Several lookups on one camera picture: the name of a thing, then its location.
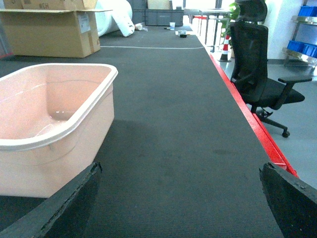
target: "small box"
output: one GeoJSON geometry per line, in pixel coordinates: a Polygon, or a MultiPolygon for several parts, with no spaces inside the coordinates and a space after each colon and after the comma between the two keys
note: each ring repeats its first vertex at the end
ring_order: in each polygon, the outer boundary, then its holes
{"type": "Polygon", "coordinates": [[[132,22],[133,24],[145,22],[145,10],[133,10],[132,22]]]}
{"type": "Polygon", "coordinates": [[[147,26],[169,26],[175,22],[175,26],[183,25],[184,10],[145,10],[145,24],[147,26]]]}
{"type": "Polygon", "coordinates": [[[312,45],[312,44],[305,44],[305,47],[303,49],[303,54],[316,58],[317,57],[317,46],[312,45]]]}
{"type": "Polygon", "coordinates": [[[299,16],[317,16],[317,6],[302,6],[299,16]]]}
{"type": "Polygon", "coordinates": [[[302,52],[305,44],[299,41],[289,41],[287,48],[292,51],[302,52]]]}
{"type": "Polygon", "coordinates": [[[147,2],[146,0],[127,0],[131,7],[132,10],[145,10],[147,9],[147,2]]]}
{"type": "Polygon", "coordinates": [[[148,9],[169,10],[170,9],[170,1],[169,0],[148,0],[148,9]]]}
{"type": "Polygon", "coordinates": [[[94,9],[97,0],[21,0],[23,9],[85,10],[94,9]]]}
{"type": "Polygon", "coordinates": [[[3,0],[5,9],[23,9],[21,0],[3,0]]]}
{"type": "Polygon", "coordinates": [[[15,55],[84,58],[100,49],[95,11],[0,9],[15,55]]]}

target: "traffic cone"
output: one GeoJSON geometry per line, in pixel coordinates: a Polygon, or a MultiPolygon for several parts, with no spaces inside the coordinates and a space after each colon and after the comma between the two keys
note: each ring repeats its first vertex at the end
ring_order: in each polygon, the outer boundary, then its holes
{"type": "Polygon", "coordinates": [[[229,45],[229,35],[226,35],[226,38],[224,39],[224,44],[223,44],[223,50],[221,57],[218,61],[220,62],[231,62],[231,60],[228,60],[228,45],[229,45]]]}

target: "white cup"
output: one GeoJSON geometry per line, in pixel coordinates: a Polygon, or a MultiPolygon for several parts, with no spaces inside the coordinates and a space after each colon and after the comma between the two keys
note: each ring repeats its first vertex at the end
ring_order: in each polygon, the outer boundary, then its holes
{"type": "Polygon", "coordinates": [[[169,23],[169,29],[170,29],[171,31],[174,31],[174,30],[175,30],[175,22],[170,22],[170,23],[169,23]]]}

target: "chair armrest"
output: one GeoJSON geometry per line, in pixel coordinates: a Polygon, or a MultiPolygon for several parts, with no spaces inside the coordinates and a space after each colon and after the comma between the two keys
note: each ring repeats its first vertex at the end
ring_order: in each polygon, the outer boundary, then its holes
{"type": "Polygon", "coordinates": [[[293,76],[293,77],[282,77],[278,81],[282,83],[303,83],[312,80],[311,76],[293,76]]]}
{"type": "Polygon", "coordinates": [[[310,76],[295,76],[295,77],[283,77],[279,78],[278,81],[282,83],[286,83],[281,95],[279,96],[279,99],[275,103],[274,106],[271,108],[273,110],[278,110],[282,105],[284,104],[289,92],[292,90],[295,83],[303,83],[303,82],[309,82],[312,80],[312,77],[310,76]]]}

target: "gray floor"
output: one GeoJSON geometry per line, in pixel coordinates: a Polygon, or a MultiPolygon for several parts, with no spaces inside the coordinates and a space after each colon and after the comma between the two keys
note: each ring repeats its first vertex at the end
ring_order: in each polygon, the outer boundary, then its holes
{"type": "MultiPolygon", "coordinates": [[[[220,58],[221,53],[213,54],[215,59],[220,58]]],[[[230,78],[234,59],[229,63],[219,63],[226,75],[230,78]]],[[[282,76],[310,74],[312,82],[299,83],[294,86],[305,96],[305,101],[296,104],[283,105],[278,111],[274,111],[270,117],[286,125],[291,133],[288,138],[281,136],[282,130],[264,124],[272,138],[288,159],[298,176],[309,185],[317,188],[317,72],[312,72],[311,66],[269,64],[268,76],[278,79],[282,76]]]]}

